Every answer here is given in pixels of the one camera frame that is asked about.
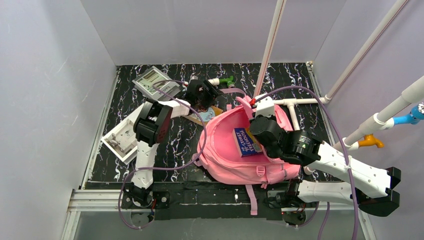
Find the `orange thin book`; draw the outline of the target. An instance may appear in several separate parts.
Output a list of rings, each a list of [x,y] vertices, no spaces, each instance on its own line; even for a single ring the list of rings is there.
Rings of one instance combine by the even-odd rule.
[[[202,121],[206,125],[211,119],[222,114],[224,111],[216,106],[211,106],[207,110],[202,110],[199,112],[198,117],[195,113],[184,116],[189,121],[192,121],[198,125],[202,125]]]

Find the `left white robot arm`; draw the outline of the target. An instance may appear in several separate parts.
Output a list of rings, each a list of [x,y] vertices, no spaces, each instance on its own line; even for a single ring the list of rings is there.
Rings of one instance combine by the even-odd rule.
[[[163,142],[171,119],[195,114],[197,110],[213,105],[224,92],[208,80],[191,79],[186,90],[170,100],[147,99],[135,120],[133,131],[137,143],[137,156],[131,184],[123,191],[142,205],[153,200],[153,167],[157,148]]]

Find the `blue treehouse story book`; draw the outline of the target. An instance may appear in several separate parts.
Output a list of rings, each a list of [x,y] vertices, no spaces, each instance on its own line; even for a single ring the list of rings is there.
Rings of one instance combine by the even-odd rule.
[[[233,129],[235,146],[242,158],[259,155],[263,152],[261,144],[251,134],[248,127]]]

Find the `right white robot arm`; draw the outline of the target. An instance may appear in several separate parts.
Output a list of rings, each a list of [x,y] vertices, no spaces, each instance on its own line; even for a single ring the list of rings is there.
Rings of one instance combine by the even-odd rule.
[[[370,166],[308,131],[283,129],[272,117],[259,116],[251,120],[249,130],[263,146],[267,157],[339,179],[338,182],[291,180],[283,195],[286,200],[357,204],[361,211],[377,217],[387,217],[399,208],[401,197],[394,188],[401,181],[400,169]]]

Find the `pink student backpack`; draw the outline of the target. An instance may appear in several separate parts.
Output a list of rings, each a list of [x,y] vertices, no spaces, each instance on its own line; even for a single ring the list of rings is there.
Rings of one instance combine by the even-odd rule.
[[[216,181],[226,185],[243,185],[250,199],[250,214],[258,214],[253,185],[266,189],[268,185],[297,178],[300,165],[279,158],[269,158],[264,152],[241,157],[233,136],[234,128],[248,128],[255,110],[251,97],[236,97],[239,103],[211,119],[201,133],[197,152],[192,156],[195,165],[202,166]]]

